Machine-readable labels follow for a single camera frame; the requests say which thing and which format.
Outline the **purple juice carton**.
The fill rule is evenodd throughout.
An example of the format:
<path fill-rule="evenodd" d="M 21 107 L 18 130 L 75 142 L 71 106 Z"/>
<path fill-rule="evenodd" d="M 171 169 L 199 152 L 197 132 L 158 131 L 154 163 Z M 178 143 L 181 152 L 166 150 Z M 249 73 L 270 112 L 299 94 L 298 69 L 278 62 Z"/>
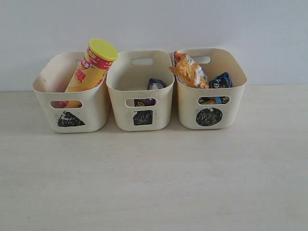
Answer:
<path fill-rule="evenodd" d="M 156 99 L 148 98 L 148 99 L 134 99 L 135 107 L 146 107 L 146 106 L 154 106 L 156 104 Z"/>

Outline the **middle cream bin, square mark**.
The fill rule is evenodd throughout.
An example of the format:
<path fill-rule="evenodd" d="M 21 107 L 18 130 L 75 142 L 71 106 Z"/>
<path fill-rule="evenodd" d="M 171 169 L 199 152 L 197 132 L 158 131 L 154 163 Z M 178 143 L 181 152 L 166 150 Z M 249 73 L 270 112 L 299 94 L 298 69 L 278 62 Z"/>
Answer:
<path fill-rule="evenodd" d="M 123 51 L 110 67 L 106 84 L 119 128 L 125 131 L 160 130 L 170 121 L 174 76 L 164 51 Z M 150 78 L 165 87 L 147 90 Z M 135 107 L 134 99 L 156 99 L 154 106 Z"/>

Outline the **blue white milk carton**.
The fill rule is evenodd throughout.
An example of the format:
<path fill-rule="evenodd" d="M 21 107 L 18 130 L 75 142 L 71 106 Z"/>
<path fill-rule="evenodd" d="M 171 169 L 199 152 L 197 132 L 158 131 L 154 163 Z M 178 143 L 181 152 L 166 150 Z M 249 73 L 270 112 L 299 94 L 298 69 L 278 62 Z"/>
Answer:
<path fill-rule="evenodd" d="M 165 87 L 164 83 L 160 79 L 150 78 L 147 86 L 147 90 L 160 90 Z"/>

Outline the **left cream bin, triangle mark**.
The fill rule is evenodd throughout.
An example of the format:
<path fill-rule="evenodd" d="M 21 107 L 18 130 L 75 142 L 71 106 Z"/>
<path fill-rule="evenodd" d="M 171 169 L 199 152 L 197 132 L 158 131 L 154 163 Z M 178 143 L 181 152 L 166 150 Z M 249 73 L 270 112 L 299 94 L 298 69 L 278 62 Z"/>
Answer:
<path fill-rule="evenodd" d="M 83 52 L 66 52 L 53 57 L 32 87 L 49 122 L 59 133 L 93 132 L 108 118 L 110 97 L 106 82 L 86 91 L 65 92 Z M 57 101 L 80 101 L 79 108 L 54 108 Z"/>

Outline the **pink Lay's chip can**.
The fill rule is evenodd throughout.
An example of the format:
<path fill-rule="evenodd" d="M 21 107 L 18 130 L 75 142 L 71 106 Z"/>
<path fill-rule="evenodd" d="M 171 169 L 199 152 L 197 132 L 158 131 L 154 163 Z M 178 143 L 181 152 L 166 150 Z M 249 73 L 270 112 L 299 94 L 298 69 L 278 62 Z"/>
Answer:
<path fill-rule="evenodd" d="M 51 92 L 55 93 L 55 92 L 65 92 L 66 88 L 67 88 L 68 84 L 62 83 L 57 85 Z M 65 101 L 52 101 L 51 105 L 54 108 L 66 108 L 68 105 L 68 100 Z"/>

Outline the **right cream bin, circle mark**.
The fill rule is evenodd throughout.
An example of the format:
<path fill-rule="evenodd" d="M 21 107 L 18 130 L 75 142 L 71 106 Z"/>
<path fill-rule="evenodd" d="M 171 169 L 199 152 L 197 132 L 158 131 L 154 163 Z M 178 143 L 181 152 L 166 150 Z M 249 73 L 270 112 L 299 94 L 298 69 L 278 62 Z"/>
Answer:
<path fill-rule="evenodd" d="M 247 77 L 236 59 L 226 50 L 216 48 L 183 49 L 197 61 L 209 80 L 227 72 L 230 88 L 195 89 L 177 80 L 178 115 L 189 129 L 222 129 L 235 121 Z"/>

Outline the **orange snack bag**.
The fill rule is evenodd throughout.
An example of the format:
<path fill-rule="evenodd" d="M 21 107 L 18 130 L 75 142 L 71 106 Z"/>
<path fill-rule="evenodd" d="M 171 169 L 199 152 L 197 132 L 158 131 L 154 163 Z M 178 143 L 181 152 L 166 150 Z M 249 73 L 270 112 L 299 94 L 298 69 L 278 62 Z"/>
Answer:
<path fill-rule="evenodd" d="M 201 66 L 188 54 L 175 51 L 173 54 L 174 66 L 170 66 L 170 71 L 186 86 L 196 89 L 208 89 L 209 82 L 207 75 Z"/>

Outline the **blue snack bag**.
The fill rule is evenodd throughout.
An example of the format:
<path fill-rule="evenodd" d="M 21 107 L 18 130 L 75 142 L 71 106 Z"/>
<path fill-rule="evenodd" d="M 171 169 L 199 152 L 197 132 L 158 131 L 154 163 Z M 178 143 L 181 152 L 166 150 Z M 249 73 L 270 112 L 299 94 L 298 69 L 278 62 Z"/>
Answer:
<path fill-rule="evenodd" d="M 220 74 L 209 82 L 211 89 L 231 88 L 232 81 L 227 72 Z M 198 99 L 200 105 L 205 104 L 226 104 L 230 100 L 229 96 L 201 97 Z"/>

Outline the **yellow Lay's chip can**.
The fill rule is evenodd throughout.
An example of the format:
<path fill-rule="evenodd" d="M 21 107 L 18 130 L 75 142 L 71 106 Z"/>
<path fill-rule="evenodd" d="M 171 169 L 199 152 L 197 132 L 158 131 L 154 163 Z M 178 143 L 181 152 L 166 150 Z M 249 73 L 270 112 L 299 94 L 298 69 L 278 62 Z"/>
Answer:
<path fill-rule="evenodd" d="M 79 92 L 97 87 L 117 58 L 118 51 L 112 44 L 91 39 L 65 91 Z"/>

